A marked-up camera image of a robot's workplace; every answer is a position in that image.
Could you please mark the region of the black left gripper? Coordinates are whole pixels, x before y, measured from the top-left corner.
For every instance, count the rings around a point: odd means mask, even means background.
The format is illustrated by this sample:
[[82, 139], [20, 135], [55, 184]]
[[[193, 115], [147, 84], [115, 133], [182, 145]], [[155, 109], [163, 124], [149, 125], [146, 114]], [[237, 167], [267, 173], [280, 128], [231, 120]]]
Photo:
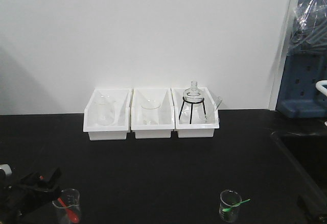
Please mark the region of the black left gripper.
[[56, 200], [61, 194], [60, 168], [29, 173], [13, 182], [1, 176], [1, 223], [27, 223], [23, 217]]

